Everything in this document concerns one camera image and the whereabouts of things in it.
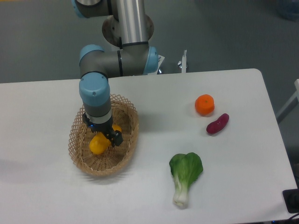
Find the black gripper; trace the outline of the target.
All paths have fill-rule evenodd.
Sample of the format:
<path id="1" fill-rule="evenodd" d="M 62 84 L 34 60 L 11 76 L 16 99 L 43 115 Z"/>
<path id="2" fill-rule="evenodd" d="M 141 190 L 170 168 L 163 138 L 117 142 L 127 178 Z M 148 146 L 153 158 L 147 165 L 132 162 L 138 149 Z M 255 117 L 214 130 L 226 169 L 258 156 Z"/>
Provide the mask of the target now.
<path id="1" fill-rule="evenodd" d="M 95 123 L 92 122 L 88 117 L 87 114 L 84 113 L 82 115 L 83 123 L 91 129 L 92 132 L 102 132 L 104 137 L 109 140 L 112 147 L 120 146 L 123 142 L 123 137 L 121 131 L 114 130 L 112 128 L 113 125 L 113 118 L 110 118 L 108 121 L 104 123 Z"/>

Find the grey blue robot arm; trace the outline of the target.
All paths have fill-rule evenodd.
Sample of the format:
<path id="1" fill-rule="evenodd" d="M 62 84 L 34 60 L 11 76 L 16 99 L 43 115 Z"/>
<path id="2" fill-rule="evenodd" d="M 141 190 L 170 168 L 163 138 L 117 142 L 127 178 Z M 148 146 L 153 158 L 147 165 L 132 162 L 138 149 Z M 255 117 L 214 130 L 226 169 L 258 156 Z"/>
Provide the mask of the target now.
<path id="1" fill-rule="evenodd" d="M 123 142 L 120 131 L 113 129 L 109 78 L 147 75 L 158 70 L 157 49 L 149 45 L 146 14 L 142 0 L 73 0 L 78 17 L 112 15 L 119 23 L 120 49 L 105 52 L 90 44 L 79 54 L 81 79 L 79 94 L 85 113 L 83 122 L 92 132 L 101 132 L 112 146 Z"/>

